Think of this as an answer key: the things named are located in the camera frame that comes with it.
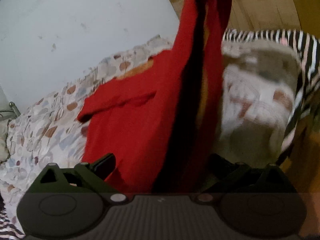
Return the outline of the red long-sleeve dress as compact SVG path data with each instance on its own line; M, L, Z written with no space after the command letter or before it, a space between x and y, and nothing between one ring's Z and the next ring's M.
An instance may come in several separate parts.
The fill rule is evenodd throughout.
M200 191L221 116L226 0L184 0L172 48L100 85L78 115L89 124L83 161L113 153L118 192Z

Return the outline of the beige patterned pillow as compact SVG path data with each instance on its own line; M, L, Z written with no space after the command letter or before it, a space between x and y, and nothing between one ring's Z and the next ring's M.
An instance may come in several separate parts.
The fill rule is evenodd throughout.
M0 123L0 162L5 162L9 157L9 151L7 147L8 137L8 123L9 119L3 120Z

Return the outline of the metal bed headboard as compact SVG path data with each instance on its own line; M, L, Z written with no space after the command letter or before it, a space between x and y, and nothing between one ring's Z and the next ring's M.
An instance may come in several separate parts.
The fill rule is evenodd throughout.
M16 119L21 115L19 109L17 108L14 102L9 102L8 109L1 109L0 110L0 120L12 120Z

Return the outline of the patterned white duvet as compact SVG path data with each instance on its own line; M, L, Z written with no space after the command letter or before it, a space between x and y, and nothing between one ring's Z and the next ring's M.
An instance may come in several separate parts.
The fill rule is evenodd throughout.
M104 58L87 76L50 93L8 124L9 159L1 165L1 195L7 217L16 228L17 205L23 194L48 163L73 167L84 153L87 125L76 121L86 97L96 88L120 76L122 63L135 69L171 42L156 36L146 44Z

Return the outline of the black white striped bedsheet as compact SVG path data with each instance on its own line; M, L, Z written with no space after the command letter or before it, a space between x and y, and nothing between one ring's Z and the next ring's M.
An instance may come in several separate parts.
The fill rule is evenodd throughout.
M280 44L281 38L289 45ZM319 90L319 39L298 30L228 29L222 54L217 154L253 168L283 161Z

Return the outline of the pink cloth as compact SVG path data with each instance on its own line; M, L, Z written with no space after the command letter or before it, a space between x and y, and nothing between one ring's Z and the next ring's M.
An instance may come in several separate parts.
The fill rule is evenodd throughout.
M281 38L279 40L279 43L284 45L284 46L288 46L289 45L289 42L288 42L288 40L286 38Z

